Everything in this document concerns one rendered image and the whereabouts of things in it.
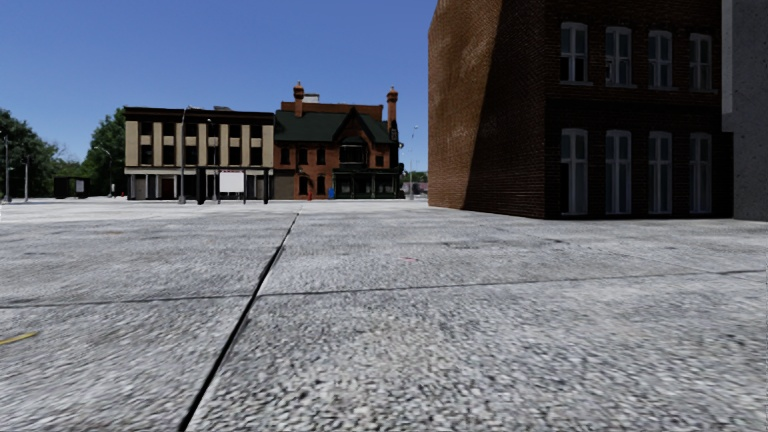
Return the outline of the grey street lamp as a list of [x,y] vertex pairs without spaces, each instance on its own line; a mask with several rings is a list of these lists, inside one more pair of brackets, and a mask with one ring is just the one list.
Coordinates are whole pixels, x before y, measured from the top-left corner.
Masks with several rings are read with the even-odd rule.
[[180,124],[180,138],[179,138],[179,165],[180,165],[180,173],[179,173],[179,196],[178,196],[178,204],[184,205],[186,204],[186,197],[185,197],[185,157],[186,157],[186,113],[188,110],[193,108],[191,105],[187,105],[182,112],[181,117],[181,124]]
[[218,132],[216,124],[210,119],[207,119],[207,140],[208,140],[208,155],[209,155],[209,167],[211,170],[211,199],[217,200],[217,182],[216,182],[216,165],[218,154]]
[[413,155],[413,150],[414,149],[413,149],[413,147],[414,147],[415,134],[416,134],[416,131],[418,129],[419,129],[419,125],[414,125],[413,126],[411,137],[410,137],[410,141],[409,141],[410,148],[409,148],[409,169],[408,169],[408,175],[409,175],[409,190],[408,190],[409,195],[408,195],[408,200],[411,200],[411,201],[414,200],[414,190],[413,190],[413,185],[414,185],[414,182],[413,182],[413,156],[414,156]]
[[112,154],[111,154],[111,152],[109,150],[105,149],[101,145],[95,145],[94,148],[96,150],[99,150],[99,151],[103,152],[104,154],[106,154],[108,159],[109,159],[109,163],[108,163],[108,188],[109,188],[108,198],[114,198],[114,183],[113,183],[113,174],[112,174],[113,156],[112,156]]

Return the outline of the red brick green-roofed house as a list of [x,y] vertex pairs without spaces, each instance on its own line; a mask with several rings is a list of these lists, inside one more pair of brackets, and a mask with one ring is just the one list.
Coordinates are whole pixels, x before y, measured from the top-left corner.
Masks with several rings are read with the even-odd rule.
[[275,113],[275,199],[394,199],[399,190],[398,92],[385,105],[323,103],[301,84]]

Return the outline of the black bus shelter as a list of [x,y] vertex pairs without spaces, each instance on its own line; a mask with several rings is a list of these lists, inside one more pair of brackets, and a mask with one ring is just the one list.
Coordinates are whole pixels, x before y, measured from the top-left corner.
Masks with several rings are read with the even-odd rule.
[[268,203],[272,170],[268,168],[198,167],[195,175],[196,201],[262,200]]
[[55,176],[53,194],[56,199],[75,197],[88,198],[90,195],[90,179],[88,177]]

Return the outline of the red brick building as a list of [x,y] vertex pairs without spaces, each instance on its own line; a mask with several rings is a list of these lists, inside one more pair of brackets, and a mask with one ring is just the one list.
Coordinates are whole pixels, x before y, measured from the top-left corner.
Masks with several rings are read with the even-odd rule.
[[721,0],[438,0],[429,201],[544,219],[729,217]]

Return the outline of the beige and brown building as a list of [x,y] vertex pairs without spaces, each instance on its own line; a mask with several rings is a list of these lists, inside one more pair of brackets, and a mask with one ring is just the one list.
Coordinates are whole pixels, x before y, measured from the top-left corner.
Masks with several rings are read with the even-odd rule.
[[[178,200],[183,109],[126,106],[124,110],[126,196],[132,200]],[[275,115],[220,106],[212,110],[193,107],[185,121],[186,201],[196,201],[196,169],[209,167],[208,118],[218,132],[216,168],[271,169],[272,196]]]

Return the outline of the trees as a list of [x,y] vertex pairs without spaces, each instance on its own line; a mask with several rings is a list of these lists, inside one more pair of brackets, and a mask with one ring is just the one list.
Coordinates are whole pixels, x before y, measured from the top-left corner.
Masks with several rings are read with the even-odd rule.
[[78,160],[65,147],[43,140],[25,122],[14,118],[10,111],[0,108],[0,198],[4,196],[3,132],[10,139],[10,193],[13,199],[24,193],[24,159],[30,155],[29,195],[51,197],[55,176],[84,176],[90,179],[93,195],[106,195],[108,163],[106,154],[96,150],[101,145],[113,156],[113,183],[115,191],[124,189],[125,175],[125,110],[119,108],[99,122],[91,136],[90,148],[84,159]]

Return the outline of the pale concrete building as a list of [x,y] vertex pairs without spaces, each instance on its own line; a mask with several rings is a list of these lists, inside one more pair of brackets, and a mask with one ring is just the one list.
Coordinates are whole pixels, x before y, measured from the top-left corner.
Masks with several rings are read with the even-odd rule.
[[733,217],[768,221],[768,0],[722,0],[722,47]]

